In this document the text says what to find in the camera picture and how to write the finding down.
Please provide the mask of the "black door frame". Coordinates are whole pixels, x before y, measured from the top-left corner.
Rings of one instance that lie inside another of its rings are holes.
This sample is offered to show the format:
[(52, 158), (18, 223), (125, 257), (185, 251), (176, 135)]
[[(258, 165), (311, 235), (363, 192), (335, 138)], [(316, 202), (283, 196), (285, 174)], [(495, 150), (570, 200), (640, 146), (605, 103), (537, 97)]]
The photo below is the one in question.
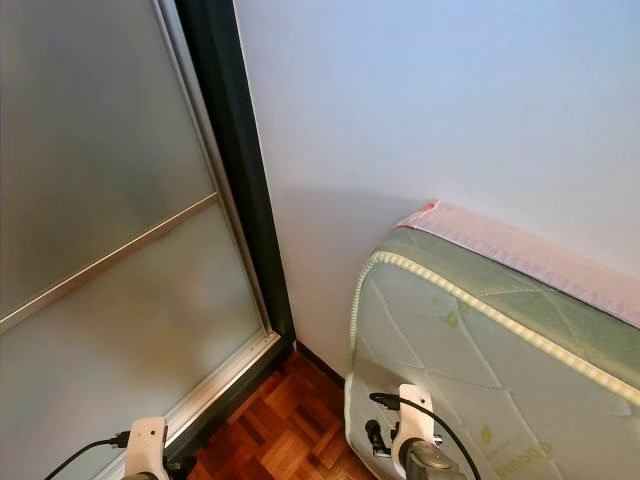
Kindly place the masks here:
[(202, 408), (200, 416), (169, 445), (178, 457), (191, 456), (228, 421), (294, 349), (294, 319), (276, 237), (273, 206), (259, 129), (244, 64), (244, 50), (233, 0), (172, 0), (172, 17), (186, 49), (193, 102), (204, 118), (210, 164), (220, 183), (230, 225), (246, 265), (265, 324), (266, 346), (250, 352), (248, 364)]

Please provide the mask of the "green quilted mattress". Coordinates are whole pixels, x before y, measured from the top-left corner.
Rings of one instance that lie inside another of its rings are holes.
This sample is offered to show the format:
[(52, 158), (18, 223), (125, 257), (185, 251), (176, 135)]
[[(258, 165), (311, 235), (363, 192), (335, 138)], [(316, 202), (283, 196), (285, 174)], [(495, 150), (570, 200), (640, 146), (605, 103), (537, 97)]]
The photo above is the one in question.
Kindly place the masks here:
[(483, 480), (640, 480), (640, 329), (447, 239), (396, 230), (352, 303), (346, 436), (379, 480), (375, 392), (415, 384)]

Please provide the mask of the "frosted glass sliding door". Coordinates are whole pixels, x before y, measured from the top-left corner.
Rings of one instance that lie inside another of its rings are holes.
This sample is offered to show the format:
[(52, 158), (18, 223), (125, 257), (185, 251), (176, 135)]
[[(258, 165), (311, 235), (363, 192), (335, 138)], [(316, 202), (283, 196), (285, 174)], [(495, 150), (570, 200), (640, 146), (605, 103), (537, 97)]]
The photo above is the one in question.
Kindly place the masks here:
[(1, 0), (0, 479), (116, 477), (82, 445), (197, 442), (283, 347), (173, 0)]

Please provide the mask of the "pink fabric strip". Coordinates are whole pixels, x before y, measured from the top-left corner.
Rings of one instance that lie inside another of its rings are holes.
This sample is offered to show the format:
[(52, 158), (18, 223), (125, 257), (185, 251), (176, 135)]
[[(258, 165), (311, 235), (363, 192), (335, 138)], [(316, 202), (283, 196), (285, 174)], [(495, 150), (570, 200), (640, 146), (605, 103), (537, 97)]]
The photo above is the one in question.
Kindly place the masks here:
[(640, 329), (640, 278), (636, 276), (442, 201), (430, 202), (398, 225), (424, 230), (479, 253)]

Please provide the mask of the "dark wooden skirting board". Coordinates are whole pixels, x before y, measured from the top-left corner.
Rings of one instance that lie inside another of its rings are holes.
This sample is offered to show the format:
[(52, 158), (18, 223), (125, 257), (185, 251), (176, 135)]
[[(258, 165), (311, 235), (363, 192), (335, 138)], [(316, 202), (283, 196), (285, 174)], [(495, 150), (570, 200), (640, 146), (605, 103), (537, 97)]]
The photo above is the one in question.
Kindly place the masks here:
[(323, 372), (326, 378), (332, 380), (334, 384), (338, 385), (338, 387), (343, 387), (343, 385), (346, 384), (346, 379), (344, 379), (337, 370), (334, 370), (333, 367), (326, 364), (323, 358), (320, 358), (315, 352), (312, 352), (305, 343), (301, 342), (301, 340), (296, 340), (296, 342), (294, 342), (294, 349), (296, 349), (300, 355), (306, 357), (307, 361), (310, 361), (317, 370)]

